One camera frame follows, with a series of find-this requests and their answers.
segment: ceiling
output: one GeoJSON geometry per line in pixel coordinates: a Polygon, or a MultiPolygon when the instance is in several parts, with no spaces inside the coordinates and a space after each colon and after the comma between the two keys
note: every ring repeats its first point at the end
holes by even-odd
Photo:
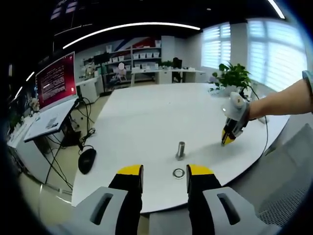
{"type": "MultiPolygon", "coordinates": [[[[137,22],[170,22],[206,28],[211,25],[244,22],[246,18],[271,17],[277,14],[267,0],[57,0],[9,1],[13,9],[6,19],[9,36],[7,59],[15,66],[11,77],[13,90],[23,84],[38,63],[53,52],[62,51],[67,43],[97,30],[137,22]],[[77,2],[73,12],[65,13],[69,3],[77,2]],[[60,16],[51,20],[61,7],[60,16]]],[[[68,48],[76,52],[96,44],[129,37],[173,35],[186,38],[198,31],[172,26],[135,26],[104,32],[68,48]]]]}

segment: window blind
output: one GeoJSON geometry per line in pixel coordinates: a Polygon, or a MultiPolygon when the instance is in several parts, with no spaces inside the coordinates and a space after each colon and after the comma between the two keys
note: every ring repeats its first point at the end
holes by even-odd
{"type": "Polygon", "coordinates": [[[201,66],[218,69],[230,61],[230,25],[224,23],[203,30],[201,66]]]}
{"type": "Polygon", "coordinates": [[[299,30],[274,20],[248,21],[250,78],[281,91],[301,79],[307,69],[299,30]]]}

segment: black mouse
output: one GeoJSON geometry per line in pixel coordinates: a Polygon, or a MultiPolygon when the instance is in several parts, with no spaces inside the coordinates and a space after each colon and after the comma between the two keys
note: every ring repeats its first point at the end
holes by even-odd
{"type": "Polygon", "coordinates": [[[84,151],[78,159],[78,169],[84,175],[86,175],[92,168],[97,151],[93,148],[84,151]]]}

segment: black chair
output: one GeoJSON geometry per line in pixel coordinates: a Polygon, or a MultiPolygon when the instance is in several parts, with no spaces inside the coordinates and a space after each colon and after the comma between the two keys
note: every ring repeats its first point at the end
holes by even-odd
{"type": "MultiPolygon", "coordinates": [[[[175,57],[173,59],[173,68],[181,69],[181,65],[182,65],[182,60],[180,60],[179,58],[175,57]]],[[[172,82],[179,82],[180,83],[181,80],[182,80],[182,77],[180,75],[180,72],[172,72],[172,82]]]]}

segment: red screen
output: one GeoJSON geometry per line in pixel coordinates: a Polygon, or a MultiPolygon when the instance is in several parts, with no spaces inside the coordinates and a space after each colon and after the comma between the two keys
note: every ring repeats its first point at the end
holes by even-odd
{"type": "Polygon", "coordinates": [[[49,65],[36,75],[39,107],[76,94],[74,52],[49,65]]]}

